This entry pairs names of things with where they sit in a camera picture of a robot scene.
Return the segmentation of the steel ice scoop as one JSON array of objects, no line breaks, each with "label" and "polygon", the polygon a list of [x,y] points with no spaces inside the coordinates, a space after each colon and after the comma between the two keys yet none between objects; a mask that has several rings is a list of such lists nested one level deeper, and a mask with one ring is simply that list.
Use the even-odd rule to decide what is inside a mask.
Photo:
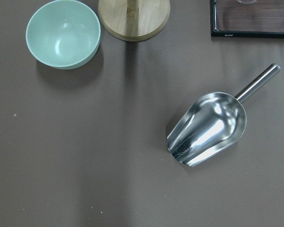
[{"label": "steel ice scoop", "polygon": [[280,70],[271,64],[235,96],[224,92],[201,96],[167,136],[169,153],[194,167],[236,143],[247,125],[243,103]]}]

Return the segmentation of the wooden cup tree stand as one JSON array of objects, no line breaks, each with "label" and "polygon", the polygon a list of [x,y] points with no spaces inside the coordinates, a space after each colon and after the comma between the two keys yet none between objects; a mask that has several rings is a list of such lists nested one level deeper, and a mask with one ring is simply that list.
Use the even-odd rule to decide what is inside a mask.
[{"label": "wooden cup tree stand", "polygon": [[169,0],[100,0],[99,19],[111,35],[140,42],[156,36],[170,15]]}]

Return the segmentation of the black framed mirror tray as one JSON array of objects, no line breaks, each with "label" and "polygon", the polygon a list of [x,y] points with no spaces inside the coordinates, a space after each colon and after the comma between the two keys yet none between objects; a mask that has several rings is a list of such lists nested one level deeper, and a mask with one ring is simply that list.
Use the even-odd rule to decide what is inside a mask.
[{"label": "black framed mirror tray", "polygon": [[284,0],[211,0],[211,36],[284,38]]}]

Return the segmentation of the mint green bowl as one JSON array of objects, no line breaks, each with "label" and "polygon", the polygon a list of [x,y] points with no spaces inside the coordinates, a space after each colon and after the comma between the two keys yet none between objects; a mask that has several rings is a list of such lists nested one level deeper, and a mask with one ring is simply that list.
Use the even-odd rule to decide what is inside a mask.
[{"label": "mint green bowl", "polygon": [[98,51],[101,28],[96,13],[77,0],[54,0],[39,8],[26,28],[26,43],[41,63],[71,70]]}]

